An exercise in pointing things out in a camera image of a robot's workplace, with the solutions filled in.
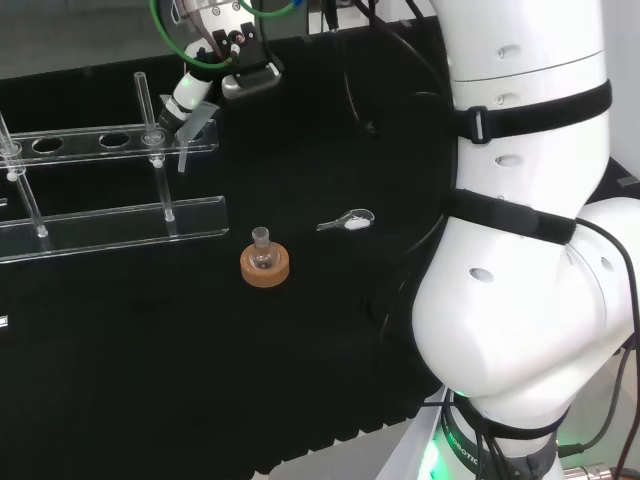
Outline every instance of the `black tablecloth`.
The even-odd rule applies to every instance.
[[[424,31],[397,28],[433,55]],[[376,349],[403,274],[389,266],[438,217],[451,141],[437,102],[406,95],[434,87],[410,56],[364,29],[345,38],[354,101],[379,138],[355,127],[334,35],[274,43],[281,86],[225,109],[221,148],[186,176],[169,163],[175,199],[226,196],[227,235],[0,266],[0,478],[250,478],[404,420],[439,386],[411,342],[411,288]],[[13,131],[138,123],[136,71],[156,96],[182,64],[4,81],[0,106]],[[145,159],[28,176],[45,215],[157,201]],[[0,220],[24,217],[4,178],[0,192]],[[374,226],[315,232],[352,208]],[[261,225],[291,255],[273,291],[240,276]],[[362,298],[377,278],[372,321]]]

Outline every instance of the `cable connector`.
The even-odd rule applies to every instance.
[[[586,450],[584,445],[581,443],[575,443],[573,445],[560,445],[558,447],[558,457],[566,458],[572,457],[573,455],[579,455]]]

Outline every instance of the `green led light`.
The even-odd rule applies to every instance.
[[[429,442],[422,455],[422,462],[416,480],[449,480],[449,470],[438,451],[435,438]]]
[[[436,468],[438,458],[440,458],[438,447],[436,447],[436,444],[431,441],[424,450],[422,463],[420,464],[420,471],[418,472],[418,480],[431,479],[431,472]]]

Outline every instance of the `small glass vial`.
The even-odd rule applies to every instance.
[[[249,261],[255,268],[268,270],[280,262],[278,247],[269,240],[269,230],[258,227],[253,230],[253,246],[249,251]]]

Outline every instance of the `acrylic stand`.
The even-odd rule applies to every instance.
[[[29,214],[28,219],[0,222],[0,263],[177,242],[228,231],[224,197],[173,202],[165,170],[167,155],[180,155],[179,171],[184,173],[189,153],[211,152],[218,146],[215,122],[210,120],[217,107],[205,102],[173,136],[156,125],[145,74],[136,73],[135,81],[143,125],[17,134],[12,138],[0,114],[0,169],[6,169],[7,179],[18,187]],[[159,203],[49,217],[40,214],[27,180],[27,167],[122,158],[150,162]]]

